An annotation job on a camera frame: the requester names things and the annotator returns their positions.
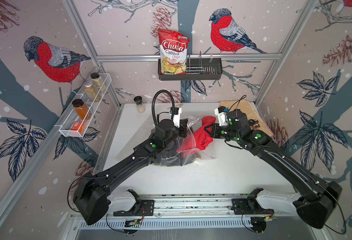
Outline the red trousers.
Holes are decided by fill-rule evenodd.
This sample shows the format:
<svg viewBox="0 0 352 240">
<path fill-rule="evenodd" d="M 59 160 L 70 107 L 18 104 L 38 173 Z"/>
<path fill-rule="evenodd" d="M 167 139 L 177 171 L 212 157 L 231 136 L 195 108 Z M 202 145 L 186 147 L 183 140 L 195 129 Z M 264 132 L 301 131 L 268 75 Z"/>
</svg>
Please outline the red trousers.
<svg viewBox="0 0 352 240">
<path fill-rule="evenodd" d="M 205 116 L 201 119 L 201 127 L 192 134 L 188 134 L 187 137 L 182 141 L 181 146 L 178 148 L 178 152 L 189 151 L 191 154 L 201 154 L 206 148 L 213 142 L 211 138 L 204 130 L 208 125 L 214 124 L 216 117 Z"/>
</svg>

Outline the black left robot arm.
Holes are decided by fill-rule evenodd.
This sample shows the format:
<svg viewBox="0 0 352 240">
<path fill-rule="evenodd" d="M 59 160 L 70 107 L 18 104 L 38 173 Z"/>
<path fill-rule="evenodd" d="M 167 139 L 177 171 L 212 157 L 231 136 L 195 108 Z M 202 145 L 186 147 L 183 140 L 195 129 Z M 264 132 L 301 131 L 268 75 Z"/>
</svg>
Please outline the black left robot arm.
<svg viewBox="0 0 352 240">
<path fill-rule="evenodd" d="M 147 140 L 134 148 L 134 152 L 107 170 L 85 174 L 79 181 L 73 202 L 88 225 L 98 222 L 112 203 L 108 196 L 122 182 L 140 169 L 154 164 L 162 167 L 185 166 L 202 157 L 202 151 L 213 142 L 204 130 L 216 122 L 213 116 L 202 118 L 202 126 L 190 133 L 188 120 L 176 127 L 173 120 L 157 121 Z"/>
</svg>

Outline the clear plastic vacuum bag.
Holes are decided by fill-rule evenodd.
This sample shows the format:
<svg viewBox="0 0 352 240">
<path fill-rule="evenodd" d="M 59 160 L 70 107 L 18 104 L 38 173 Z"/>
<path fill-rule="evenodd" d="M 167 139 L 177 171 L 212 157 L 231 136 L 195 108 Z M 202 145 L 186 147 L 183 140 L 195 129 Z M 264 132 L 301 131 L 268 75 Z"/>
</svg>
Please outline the clear plastic vacuum bag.
<svg viewBox="0 0 352 240">
<path fill-rule="evenodd" d="M 186 125 L 182 126 L 184 129 L 181 136 L 161 152 L 153 164 L 161 167 L 181 167 L 196 160 L 216 159 L 213 138 L 204 130 L 204 127 L 216 122 L 216 117 L 187 116 L 180 121 L 186 122 Z"/>
</svg>

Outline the black trousers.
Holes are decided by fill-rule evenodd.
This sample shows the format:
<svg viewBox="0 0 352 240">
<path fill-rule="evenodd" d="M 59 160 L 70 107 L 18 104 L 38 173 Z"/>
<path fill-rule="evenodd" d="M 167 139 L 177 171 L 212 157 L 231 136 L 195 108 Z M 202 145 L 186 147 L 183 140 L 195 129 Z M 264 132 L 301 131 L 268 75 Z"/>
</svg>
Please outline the black trousers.
<svg viewBox="0 0 352 240">
<path fill-rule="evenodd" d="M 153 165 L 161 167 L 182 167 L 194 162 L 195 154 L 191 154 L 189 151 L 178 152 L 178 148 L 178 145 L 173 145 L 161 151 L 153 160 Z"/>
</svg>

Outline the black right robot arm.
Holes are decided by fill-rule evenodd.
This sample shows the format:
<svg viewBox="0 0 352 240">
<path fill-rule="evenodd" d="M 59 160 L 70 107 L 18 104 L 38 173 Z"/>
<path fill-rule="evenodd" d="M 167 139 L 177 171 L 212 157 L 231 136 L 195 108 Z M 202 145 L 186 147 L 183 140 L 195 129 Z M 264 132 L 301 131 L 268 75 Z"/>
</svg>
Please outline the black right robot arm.
<svg viewBox="0 0 352 240">
<path fill-rule="evenodd" d="M 216 110 L 216 113 L 219 122 L 204 127 L 211 138 L 235 141 L 238 148 L 264 160 L 296 189 L 294 194 L 284 194 L 256 188 L 248 196 L 250 209 L 298 215 L 309 226 L 323 228 L 338 205 L 341 186 L 326 182 L 286 156 L 268 134 L 251 128 L 247 115 L 241 110 L 228 113 Z"/>
</svg>

